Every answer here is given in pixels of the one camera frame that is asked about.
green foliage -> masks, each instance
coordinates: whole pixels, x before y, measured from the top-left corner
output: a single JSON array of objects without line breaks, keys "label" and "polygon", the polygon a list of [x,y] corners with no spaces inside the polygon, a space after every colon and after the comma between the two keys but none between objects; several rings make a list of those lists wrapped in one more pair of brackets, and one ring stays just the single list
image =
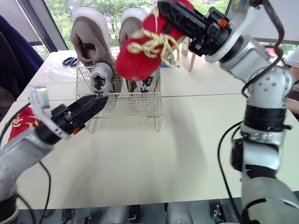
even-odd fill
[{"label": "green foliage", "polygon": [[194,0],[192,4],[194,5],[195,9],[203,15],[206,15],[210,7],[215,7],[221,13],[225,14],[225,11],[228,7],[228,2],[229,0],[220,0],[216,3],[206,4],[204,0]]},{"label": "green foliage", "polygon": [[45,3],[51,12],[53,20],[55,21],[67,47],[74,49],[71,42],[71,8],[70,0],[45,0]]},{"label": "green foliage", "polygon": [[282,43],[280,44],[279,48],[283,50],[284,55],[287,55],[289,50],[296,50],[298,46],[299,45]]},{"label": "green foliage", "polygon": [[36,45],[32,47],[34,48],[34,50],[36,50],[39,56],[42,57],[43,60],[46,60],[50,54],[50,52],[48,51],[45,45]]},{"label": "green foliage", "polygon": [[141,7],[150,3],[150,0],[77,0],[82,6],[90,6],[101,12],[115,32],[118,23],[121,21],[121,13],[127,8]]}]

white wire basket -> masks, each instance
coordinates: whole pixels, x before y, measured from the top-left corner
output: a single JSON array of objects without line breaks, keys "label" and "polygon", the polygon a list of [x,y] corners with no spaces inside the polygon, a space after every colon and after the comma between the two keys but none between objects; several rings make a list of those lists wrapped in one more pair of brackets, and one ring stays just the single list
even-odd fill
[{"label": "white wire basket", "polygon": [[[117,57],[118,49],[112,49]],[[76,99],[94,94],[90,87],[92,67],[77,65]],[[107,129],[161,129],[162,98],[160,79],[154,92],[133,92],[135,82],[130,82],[116,73],[113,76],[114,92],[108,94],[105,108],[90,119],[85,128],[93,133]]]}]

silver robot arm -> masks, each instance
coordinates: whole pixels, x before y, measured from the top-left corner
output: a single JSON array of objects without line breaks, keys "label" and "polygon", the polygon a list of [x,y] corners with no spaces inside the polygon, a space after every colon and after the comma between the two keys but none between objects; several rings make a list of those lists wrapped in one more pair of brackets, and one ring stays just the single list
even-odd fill
[{"label": "silver robot arm", "polygon": [[285,129],[290,129],[284,120],[292,76],[278,66],[260,76],[271,65],[269,55],[252,37],[242,36],[259,4],[266,4],[268,15],[275,12],[267,0],[238,3],[231,21],[215,8],[204,16],[171,0],[159,1],[158,7],[171,25],[191,38],[192,52],[206,55],[209,63],[219,61],[222,69],[245,84],[252,82],[240,125],[242,138],[233,141],[231,154],[232,166],[242,174],[241,223],[297,223],[299,201],[275,176],[281,165]]},{"label": "silver robot arm", "polygon": [[0,150],[0,224],[17,220],[18,177],[50,153],[61,139],[67,140],[84,128],[84,123],[100,112],[107,100],[108,97],[85,96],[68,107],[56,107],[50,118],[44,110],[50,107],[45,88],[31,91],[31,106],[41,123],[26,129]]},{"label": "silver robot arm", "polygon": [[[221,63],[244,83],[270,65],[268,54],[251,37],[245,36],[239,52]],[[231,164],[242,173],[242,221],[262,224],[296,223],[299,202],[275,175],[281,165],[292,76],[275,67],[249,88],[242,138],[233,141]]]}]

black scissors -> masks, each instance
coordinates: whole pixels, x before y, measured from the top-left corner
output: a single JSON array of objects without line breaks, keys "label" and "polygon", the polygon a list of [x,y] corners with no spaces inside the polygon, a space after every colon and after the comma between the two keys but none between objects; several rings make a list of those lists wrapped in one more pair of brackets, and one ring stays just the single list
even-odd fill
[{"label": "black scissors", "polygon": [[75,67],[77,65],[77,58],[75,57],[68,57],[62,62],[63,65],[69,65],[71,67]]}]

yellow shoelace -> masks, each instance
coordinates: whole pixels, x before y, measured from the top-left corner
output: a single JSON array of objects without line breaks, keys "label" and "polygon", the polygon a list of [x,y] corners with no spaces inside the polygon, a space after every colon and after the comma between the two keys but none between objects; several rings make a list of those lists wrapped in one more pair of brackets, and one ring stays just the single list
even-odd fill
[{"label": "yellow shoelace", "polygon": [[[159,16],[158,10],[153,10],[153,14],[155,16],[155,19],[157,21],[157,18]],[[140,52],[144,52],[144,54],[149,58],[156,58],[157,54],[161,52],[161,61],[164,62],[169,67],[177,67],[179,64],[179,46],[178,42],[170,35],[168,34],[156,34],[153,32],[150,32],[148,30],[142,29],[141,30],[143,36],[146,36],[148,38],[151,38],[151,40],[145,42],[144,44],[138,44],[136,42],[132,42],[128,45],[127,49],[132,54],[139,54]],[[173,43],[173,46],[177,50],[177,59],[175,59],[174,52],[172,50],[172,47],[170,46],[169,42],[171,41]],[[155,49],[155,47],[163,45],[162,51],[160,49]],[[173,61],[173,64],[170,64],[167,60],[167,57],[171,54],[171,58]]]}]

